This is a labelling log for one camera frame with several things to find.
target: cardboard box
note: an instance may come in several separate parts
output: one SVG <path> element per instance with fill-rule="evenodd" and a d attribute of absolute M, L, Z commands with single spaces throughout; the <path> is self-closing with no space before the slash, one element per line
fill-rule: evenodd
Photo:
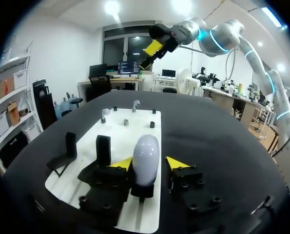
<path fill-rule="evenodd" d="M 0 99 L 15 90 L 14 77 L 0 81 Z"/>
<path fill-rule="evenodd" d="M 16 102 L 14 101 L 7 107 L 8 116 L 13 126 L 19 123 L 20 117 Z"/>

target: yellow triangular piece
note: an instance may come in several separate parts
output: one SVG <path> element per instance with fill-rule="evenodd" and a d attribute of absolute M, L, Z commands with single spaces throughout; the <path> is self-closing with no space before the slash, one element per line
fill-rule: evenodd
<path fill-rule="evenodd" d="M 110 167 L 122 167 L 122 168 L 126 168 L 126 170 L 128 170 L 129 166 L 131 164 L 131 161 L 132 161 L 132 157 L 128 157 L 125 160 L 122 160 L 122 161 L 117 162 L 117 163 L 115 163 L 113 165 L 110 165 Z"/>
<path fill-rule="evenodd" d="M 166 157 L 166 160 L 168 161 L 171 170 L 179 168 L 179 167 L 182 167 L 182 168 L 190 167 L 189 165 L 182 163 L 180 161 L 177 161 L 171 157 Z"/>

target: computer monitor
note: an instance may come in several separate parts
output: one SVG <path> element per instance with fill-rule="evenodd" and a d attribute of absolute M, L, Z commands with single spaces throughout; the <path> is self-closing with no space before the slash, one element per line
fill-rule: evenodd
<path fill-rule="evenodd" d="M 119 75 L 131 75 L 131 74 L 139 74 L 140 67 L 138 61 L 124 61 L 119 62 L 118 71 Z"/>
<path fill-rule="evenodd" d="M 89 77 L 95 77 L 107 74 L 107 64 L 90 66 Z"/>
<path fill-rule="evenodd" d="M 163 77 L 175 77 L 176 71 L 173 70 L 162 70 Z"/>
<path fill-rule="evenodd" d="M 255 83 L 252 83 L 252 89 L 253 89 L 254 91 L 257 91 L 257 89 L 258 89 L 258 86 L 257 86 L 257 84 L 255 84 Z"/>

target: white wall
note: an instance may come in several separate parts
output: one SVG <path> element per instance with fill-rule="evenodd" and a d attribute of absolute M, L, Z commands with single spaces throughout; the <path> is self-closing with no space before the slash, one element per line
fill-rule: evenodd
<path fill-rule="evenodd" d="M 78 96 L 77 83 L 88 78 L 90 65 L 101 61 L 101 29 L 89 32 L 56 18 L 30 15 L 13 34 L 17 40 L 12 57 L 33 41 L 30 80 L 45 78 L 58 103 L 66 92 Z"/>
<path fill-rule="evenodd" d="M 201 50 L 198 41 L 187 45 L 196 50 Z M 201 67 L 206 68 L 206 73 L 214 73 L 216 77 L 223 81 L 226 77 L 225 65 L 228 55 L 221 55 L 211 58 L 205 54 L 191 52 L 190 50 L 177 48 L 173 53 L 167 53 L 162 59 L 157 59 L 153 64 L 153 72 L 161 75 L 162 69 L 179 71 L 181 68 L 191 68 L 193 73 L 200 73 Z M 227 76 L 230 76 L 232 70 L 233 55 L 230 55 L 227 64 Z M 243 84 L 245 90 L 252 83 L 253 70 L 243 53 L 236 51 L 235 67 L 231 79 L 235 83 Z"/>

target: black chair-shaped object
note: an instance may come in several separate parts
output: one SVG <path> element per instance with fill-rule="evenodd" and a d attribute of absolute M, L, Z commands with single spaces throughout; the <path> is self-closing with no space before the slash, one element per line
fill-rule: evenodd
<path fill-rule="evenodd" d="M 109 75 L 99 75 L 89 77 L 92 85 L 92 99 L 104 95 L 111 91 L 111 82 Z"/>
<path fill-rule="evenodd" d="M 94 182 L 94 169 L 96 167 L 107 167 L 111 164 L 111 138 L 98 135 L 96 138 L 96 160 L 85 167 L 77 178 L 87 184 Z"/>
<path fill-rule="evenodd" d="M 73 104 L 77 105 L 77 108 L 79 108 L 79 103 L 81 103 L 81 102 L 83 102 L 83 99 L 80 98 L 80 97 L 75 98 L 75 99 L 73 99 L 72 101 L 70 101 L 70 103 L 71 103 L 72 105 L 73 105 Z"/>
<path fill-rule="evenodd" d="M 177 90 L 175 88 L 164 88 L 162 90 L 164 93 L 172 93 L 172 94 L 177 94 Z"/>
<path fill-rule="evenodd" d="M 76 134 L 74 133 L 67 133 L 66 138 L 66 153 L 60 155 L 58 157 L 53 158 L 47 163 L 47 167 L 52 171 L 56 172 L 56 174 L 60 177 L 66 168 L 69 166 L 71 162 L 73 162 L 77 158 L 77 139 Z M 59 173 L 57 171 L 58 168 L 64 167 Z"/>

